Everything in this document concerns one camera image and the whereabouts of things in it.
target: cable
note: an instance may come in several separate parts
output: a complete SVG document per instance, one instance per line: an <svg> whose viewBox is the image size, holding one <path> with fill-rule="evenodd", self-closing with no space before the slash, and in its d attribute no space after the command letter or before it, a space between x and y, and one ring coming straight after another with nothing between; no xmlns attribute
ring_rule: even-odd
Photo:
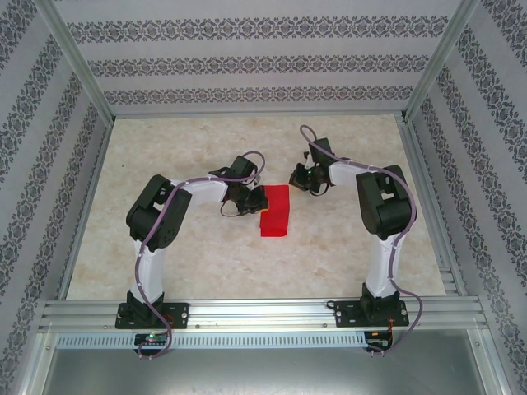
<svg viewBox="0 0 527 395"><path fill-rule="evenodd" d="M258 173L258 166L256 166L256 169L254 170L255 173ZM245 181L244 183L240 183L240 184L243 184L243 185L250 185L250 183L252 183L253 180L249 180L249 181Z"/></svg>
<svg viewBox="0 0 527 395"><path fill-rule="evenodd" d="M397 343L395 343L391 348L389 348L386 351L381 351L380 349L377 349L378 351L376 352L377 355L388 354L389 352L391 352L393 350L396 350L397 347L399 347L403 342L406 341L406 339L408 339L408 336L412 333L413 329L417 326L417 324L419 323L419 319L421 319L421 316L422 316L422 310L423 310L422 299L417 294L414 294L413 292L411 292L409 290L404 290L403 288L398 286L397 283L394 281L394 260L395 260L395 252L397 251L397 246L399 244L399 241L410 231L410 228L412 228L413 223L417 219L417 207L416 207L416 204L415 204L415 199L413 198L413 194L412 194L412 191L410 190L410 187L396 173L394 173L392 171L389 171L387 169L382 169L380 167L376 167L376 166L372 166L372 165L364 165L362 163L358 163L358 162L355 162L353 160L339 158L339 157L335 156L333 153L331 153L329 151L326 151L324 148L314 144L313 141L311 141L307 137L307 135L305 134L305 132L303 130L304 128L308 129L314 135L315 135L315 132L313 131L312 128L310 128L307 125L301 125L300 126L300 133L303 136L303 138L305 138L307 140L307 142L308 142L308 144L310 146L313 146L314 148L316 148L317 150L319 150L323 154L325 154L325 155L329 156L330 158L333 158L333 159L335 159L335 160L337 160L339 162L343 162L345 164L348 164L348 165L351 165L351 166L355 166L355 167L357 167L359 169L363 169L363 170L366 170L366 171L370 171L370 172L377 171L377 172L386 174L389 177L391 177L392 179L394 179L395 181L397 181L401 185L401 187L403 187L404 191L408 194L408 200L410 201L410 209L411 209L412 213L410 215L410 221L406 225L406 228L404 228L404 230L399 234L399 236L397 236L395 238L394 242L392 243L392 250L390 252L389 261L388 261L388 275L389 275L389 281L392 283L392 286L394 286L394 288L396 290L398 290L402 294L405 294L405 295L408 295L408 296L412 296L413 298L415 298L417 300L417 302L419 303L419 310L417 312L416 318L413 320L412 325L410 325L410 328L408 328L406 333L399 339L399 341Z"/></svg>
<svg viewBox="0 0 527 395"><path fill-rule="evenodd" d="M145 251L145 248L147 247L147 244L150 242L150 240L152 239L154 234L157 232L157 229L159 228L159 225L163 221L163 217L165 216L166 211L168 210L168 207L170 206L170 203L172 202L172 199L175 196L175 193L178 192L185 185L188 185L188 184L191 184L191 183L197 183L199 181L241 182L241 181L247 181L249 179L254 179L255 177L258 177L262 173L262 171L264 171L265 157L264 157L264 155L261 152L258 152L258 151L248 151L243 156L246 156L248 154L256 154L260 158L262 158L262 166L260 167L260 169L255 174L252 174L249 177L244 177L244 178L241 178L241 179L227 179L227 178L213 177L213 176L197 177L195 179L189 179L187 181L183 181L182 183L177 184L175 186L175 188L172 189L172 191L170 192L170 195L166 199L165 205L163 206L163 208L161 210L161 213L157 217L156 222L154 222L153 227L150 229L150 232L148 232L147 237L141 243L141 247L139 248L139 254L138 254L138 257L137 257L137 259L135 261L135 282L138 285L138 290L139 290L139 293L141 294L141 297L142 297L144 303L161 320L163 325L165 325L165 328L166 328L166 331L168 332L168 337L169 338L168 338L168 340L166 342L165 348L160 350L155 355L144 355L144 354L142 354L141 353L141 349L142 349L142 347L143 347L143 345L145 343L141 343L139 345L139 347L138 347L138 355L139 355L140 359L144 358L144 359L154 360L155 358L159 358L160 356L163 356L170 349L170 346L172 344L172 328L171 328L170 324L168 323L168 321L166 321L166 319L161 315L161 313L158 312L156 310L156 308L152 305L152 303L150 303L150 301L148 300L147 294L145 294L145 291L142 288L141 279L139 278L139 267L141 265L141 258L142 258L143 254L144 254L144 251Z"/></svg>
<svg viewBox="0 0 527 395"><path fill-rule="evenodd" d="M304 136L304 138L309 142L310 146L314 145L314 144L311 144L312 141L305 135L304 132L302 132L303 128L306 128L307 130L311 132L311 134L313 135L313 140L318 140L319 138L317 138L315 131L311 128L311 126L307 126L307 125L300 126L300 133L302 133L302 136Z"/></svg>
<svg viewBox="0 0 527 395"><path fill-rule="evenodd" d="M225 203L226 202L223 202L222 206L220 207L220 214L222 214L222 216L226 217L226 218L235 218L237 216L240 216L240 213L234 215L234 216L228 216L227 214L223 214L223 207L225 206Z"/></svg>
<svg viewBox="0 0 527 395"><path fill-rule="evenodd" d="M326 188L325 188L325 190L324 190L322 193L314 193L314 192L310 189L310 195L311 195L311 196L315 196L315 197L322 196L322 195L325 195L326 192L328 192L328 190L329 190L329 183L326 183Z"/></svg>

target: white robotic arm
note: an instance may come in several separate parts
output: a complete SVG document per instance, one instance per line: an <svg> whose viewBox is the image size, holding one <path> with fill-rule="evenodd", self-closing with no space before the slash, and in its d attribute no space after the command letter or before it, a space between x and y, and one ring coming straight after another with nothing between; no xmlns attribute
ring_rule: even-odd
<svg viewBox="0 0 527 395"><path fill-rule="evenodd" d="M360 305L351 301L328 304L340 314L337 325L375 326L377 323L386 324L392 318L396 325L408 325L408 318L402 313L405 312L404 303L399 301L399 292L394 286L405 238L401 234L412 216L409 196L399 183L404 182L402 170L392 165L384 168L385 172L374 171L370 170L375 169L373 166L359 167L351 161L339 161L332 153L327 138L311 142L310 150L304 153L304 157L305 164L296 165L289 184L316 197L324 195L334 186L354 188L359 196L362 221L372 234L370 270L362 287Z"/></svg>
<svg viewBox="0 0 527 395"><path fill-rule="evenodd" d="M172 185L176 186L180 181L171 181ZM192 195L187 209L199 206L209 202L222 202L225 198L228 185L222 181L199 181L185 185L181 188ZM139 254L141 248L141 240L134 240L136 256ZM154 303L163 295L163 267L165 266L166 248L156 249L154 252L150 249L145 249L141 266L139 267L139 278L141 278L142 289L150 303ZM134 281L130 289L132 295L137 300L142 300L139 293L138 284Z"/></svg>
<svg viewBox="0 0 527 395"><path fill-rule="evenodd" d="M249 153L262 157L263 168L264 157L256 151ZM237 156L231 167L189 182L170 181L159 174L150 179L126 217L138 257L137 281L127 293L126 303L119 305L117 328L154 328L160 324L159 314L172 315L173 309L188 308L188 304L164 303L162 286L166 248L177 236L188 209L206 202L226 201L236 204L239 216L268 209L264 188L259 185L261 170L245 158L247 154ZM184 326L186 321L179 322Z"/></svg>
<svg viewBox="0 0 527 395"><path fill-rule="evenodd" d="M334 186L344 186L357 190L357 176L363 173L365 173L364 169L359 169L343 162L335 162L329 166L329 181ZM366 278L366 287L376 298L385 298L396 292L396 289L389 279L389 256L397 236L399 236L399 233L387 236L384 240L377 235L371 236L370 270ZM399 269L399 255L401 254L401 248L403 247L405 238L406 235L399 241L395 252L393 262L395 281L397 281Z"/></svg>

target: damask pattern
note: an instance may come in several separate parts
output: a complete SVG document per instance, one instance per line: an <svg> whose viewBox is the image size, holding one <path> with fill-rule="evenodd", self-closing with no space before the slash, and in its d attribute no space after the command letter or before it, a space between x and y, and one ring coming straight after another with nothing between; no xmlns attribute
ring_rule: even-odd
<svg viewBox="0 0 527 395"><path fill-rule="evenodd" d="M448 225L448 221L446 220L445 210L443 209L443 203L440 200L439 192L437 192L436 182L431 177L430 166L428 164L427 158L424 155L424 150L422 149L421 141L419 140L419 136L417 134L417 127L415 126L415 122L413 122L413 121L410 121L410 122L412 122L413 130L415 132L414 135L417 137L417 142L419 143L419 148L421 148L422 159L425 162L425 165L427 166L428 176L429 176L429 179L430 179L431 187L434 189L434 196L436 197L437 206L439 206L439 211L441 212L441 218L443 220L443 223L445 224L446 234L448 235L448 240L450 242L450 245L452 246L452 253L454 254L455 261L456 261L456 263L458 265L459 273L461 274L461 279L463 280L463 283L464 283L464 288L468 292L469 295L473 295L470 292L469 284L468 284L468 282L465 279L463 268L461 267L461 265L459 265L459 255L458 255L457 249L455 247L454 238L452 237L452 234L450 233L450 227Z"/></svg>
<svg viewBox="0 0 527 395"><path fill-rule="evenodd" d="M40 196L48 182L49 173L81 91L82 84L73 74L31 168L29 180L24 186L24 193L16 205L16 213L13 214L12 222L7 226L6 235L0 247L0 296L4 296L5 288L11 280L10 273L18 260L19 250L22 248L22 242L26 239L31 221L35 216Z"/></svg>
<svg viewBox="0 0 527 395"><path fill-rule="evenodd" d="M176 40L439 37L447 16L341 16L68 23L79 44Z"/></svg>
<svg viewBox="0 0 527 395"><path fill-rule="evenodd" d="M520 387L527 392L527 350L524 348L525 343L520 339L520 329L514 323L514 314L510 312L511 304L504 296L505 290L501 285L499 276L496 274L496 269L493 265L492 257L487 251L488 248L479 228L478 220L473 213L473 208L467 197L463 181L459 176L452 152L437 118L437 113L428 96L422 103L421 111L434 143L441 168L445 174L450 195L455 202L455 208L462 223L465 237L469 242L476 268L482 278L483 288L487 292L490 307L496 315L497 323L499 323L499 332L505 342L505 347L508 349L509 360L515 367L514 371L519 377ZM430 168L428 168L428 173L431 177Z"/></svg>
<svg viewBox="0 0 527 395"><path fill-rule="evenodd" d="M485 151L483 140L472 121L469 110L455 85L454 78L447 67L443 67L437 76L443 97L448 104L449 111L455 126L458 128L459 136L464 143L470 162L478 175L478 181L485 193L488 207L492 211L497 228L501 232L501 238L506 242L506 250L511 255L511 262L515 264L515 271L521 278L521 285L527 286L527 240L517 225L518 219L511 205L507 203L507 196L503 192L497 172L494 171L490 157Z"/></svg>
<svg viewBox="0 0 527 395"><path fill-rule="evenodd" d="M4 176L18 152L18 145L27 133L61 57L62 52L57 41L50 35L0 130L0 184L5 181Z"/></svg>
<svg viewBox="0 0 527 395"><path fill-rule="evenodd" d="M523 67L527 67L527 12L517 0L483 0L483 5L515 51Z"/></svg>
<svg viewBox="0 0 527 395"><path fill-rule="evenodd" d="M285 72L421 72L426 55L246 56L90 61L95 77Z"/></svg>
<svg viewBox="0 0 527 395"><path fill-rule="evenodd" d="M91 186L91 181L93 179L93 174L95 174L96 169L97 169L97 163L98 163L98 160L99 160L100 150L101 150L103 144L105 143L105 135L106 135L106 132L103 134L103 136L102 136L102 138L100 140L99 149L97 151L96 158L93 161L93 168L91 169L90 181L88 181L88 184L87 184L87 187L86 187L86 193L84 194L84 198L82 199L82 205L81 205L81 209L79 210L79 215L77 216L77 219L75 220L75 229L72 232L72 239L69 242L68 252L66 253L66 258L64 259L63 268L62 268L62 271L60 273L60 278L58 279L57 290L55 291L55 297L54 298L56 300L58 299L58 294L60 293L60 289L63 286L64 276L66 274L66 269L68 268L69 258L72 256L73 245L75 244L75 238L77 237L77 232L79 230L79 227L82 224L81 220L82 220L82 214L84 212L84 206L86 205L86 202L89 200L88 193L90 193L90 186Z"/></svg>
<svg viewBox="0 0 527 395"><path fill-rule="evenodd" d="M412 86L284 86L106 91L111 105L244 103L265 101L407 100Z"/></svg>
<svg viewBox="0 0 527 395"><path fill-rule="evenodd" d="M499 127L503 141L507 144L512 159L527 184L527 135L525 122L515 112L515 106L505 87L500 83L496 71L488 61L472 30L466 27L457 42L457 48L470 70L474 82L482 94L494 123Z"/></svg>
<svg viewBox="0 0 527 395"><path fill-rule="evenodd" d="M0 70L6 67L18 42L36 15L31 0L12 0L0 17Z"/></svg>
<svg viewBox="0 0 527 395"><path fill-rule="evenodd" d="M21 300L21 307L17 310L16 321L13 323L13 330L7 339L7 347L3 350L3 358L0 365L3 372L0 377L0 394L8 394L12 380L23 353L23 346L26 344L31 328L31 322L35 317L35 308L42 295L46 277L48 276L49 263L53 259L55 247L60 237L63 223L68 213L69 204L77 184L77 179L81 173L82 163L84 162L86 151L90 145L90 140L94 132L94 127L98 119L98 114L94 105L90 105L84 118L81 131L79 132L72 157L68 163L68 168L63 177L63 182L58 192L57 200L48 226L44 232L44 240L39 248L39 253L35 257L32 274L26 285L25 296ZM100 154L104 136L101 139L97 157Z"/></svg>

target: beige marble floor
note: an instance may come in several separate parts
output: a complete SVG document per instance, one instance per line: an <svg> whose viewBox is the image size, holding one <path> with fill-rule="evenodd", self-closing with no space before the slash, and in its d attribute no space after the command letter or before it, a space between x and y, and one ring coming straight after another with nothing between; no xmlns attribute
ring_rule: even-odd
<svg viewBox="0 0 527 395"><path fill-rule="evenodd" d="M154 174L205 175L236 155L262 151L264 184L287 184L307 145L307 123L328 137L337 155L378 166L398 164L413 191L393 116L119 120L91 208L71 299L122 299L133 281L134 251L125 217ZM371 237L357 193L331 188L323 197L291 189L289 233L259 236L259 216L224 218L219 204L190 211L169 247L164 275L169 299L251 299L359 296ZM419 207L403 247L399 284L421 295L444 295Z"/></svg>

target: black joint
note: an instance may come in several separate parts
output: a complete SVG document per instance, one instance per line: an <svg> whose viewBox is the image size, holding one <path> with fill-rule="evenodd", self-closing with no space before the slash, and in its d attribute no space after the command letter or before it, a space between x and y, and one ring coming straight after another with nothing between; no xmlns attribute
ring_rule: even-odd
<svg viewBox="0 0 527 395"><path fill-rule="evenodd" d="M269 200L265 196L264 186L260 185L253 190L249 190L244 185L242 187L246 188L246 194L243 199L235 201L240 216L255 214L269 209Z"/></svg>
<svg viewBox="0 0 527 395"><path fill-rule="evenodd" d="M400 293L395 291L385 298L376 298L362 283L361 310L370 323L386 323L390 315L395 315L399 308Z"/></svg>
<svg viewBox="0 0 527 395"><path fill-rule="evenodd" d="M399 166L391 165L385 169L406 182ZM382 240L401 233L412 216L410 200L403 186L381 172L358 174L356 179L362 222L368 232Z"/></svg>
<svg viewBox="0 0 527 395"><path fill-rule="evenodd" d="M323 150L326 150L327 152L330 152L333 154L333 152L331 151L331 146L329 145L329 140L326 137L319 138L318 140L314 140L313 143L316 146L319 146L320 148L322 148ZM335 162L335 159L333 159L331 156L327 156L322 151L317 150L312 145L310 145L310 152L311 152L311 158L313 158L313 161L315 163L320 163L324 167L329 167L329 165Z"/></svg>
<svg viewBox="0 0 527 395"><path fill-rule="evenodd" d="M152 303L154 309L161 313L163 308L163 293L157 300ZM147 304L137 300L131 291L126 294L126 304L119 306L119 316L123 321L131 321L143 328L152 328L159 318L148 308Z"/></svg>
<svg viewBox="0 0 527 395"><path fill-rule="evenodd" d="M258 171L258 167L243 156L238 155L231 167L227 168L223 173L223 177L228 179L244 179L250 177L254 172Z"/></svg>
<svg viewBox="0 0 527 395"><path fill-rule="evenodd" d="M134 240L143 241L148 236L161 214L161 211L154 205L165 204L173 189L174 185L162 175L154 175L150 179L126 215L126 225L129 226L130 236ZM183 189L175 193L156 233L147 243L150 251L163 249L174 241L180 231L191 198L192 194Z"/></svg>
<svg viewBox="0 0 527 395"><path fill-rule="evenodd" d="M310 176L308 170L302 163L296 164L296 168L289 178L289 184L299 188L301 191L308 191L310 189Z"/></svg>

